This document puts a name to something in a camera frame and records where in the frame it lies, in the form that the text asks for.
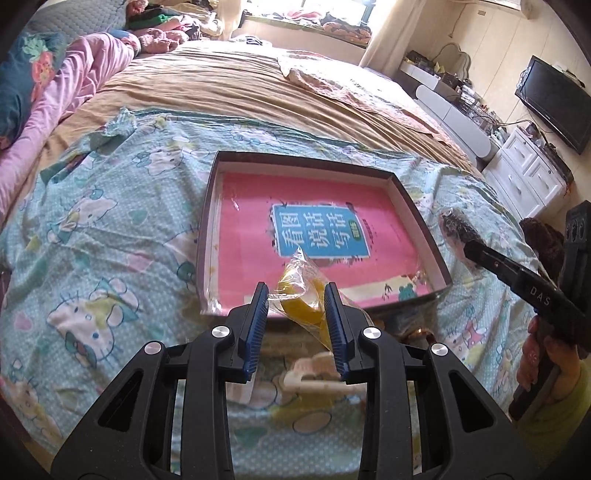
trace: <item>television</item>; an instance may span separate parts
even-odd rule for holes
[[[583,153],[591,138],[591,96],[564,73],[537,57],[521,74],[515,94],[562,140]]]

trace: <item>brown bed sheet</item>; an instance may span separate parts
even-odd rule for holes
[[[188,42],[175,52],[134,60],[54,130],[20,198],[40,170],[81,135],[115,116],[121,106],[253,118],[372,149],[416,152],[480,177],[470,162],[429,135],[292,85],[279,70],[277,52],[225,42]]]

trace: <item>yellow-green sleeve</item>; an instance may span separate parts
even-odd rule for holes
[[[591,406],[591,382],[584,362],[581,377],[564,400],[546,405],[526,423],[517,423],[517,431],[542,467],[549,465],[566,447]]]

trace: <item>white chest of drawers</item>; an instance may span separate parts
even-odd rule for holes
[[[542,213],[550,218],[567,201],[566,182],[519,128],[482,173],[518,220]]]

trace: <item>air conditioner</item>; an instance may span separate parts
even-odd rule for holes
[[[499,8],[506,12],[515,13],[525,18],[531,17],[531,2],[530,0],[450,0],[458,4],[472,4],[476,3],[483,7]]]

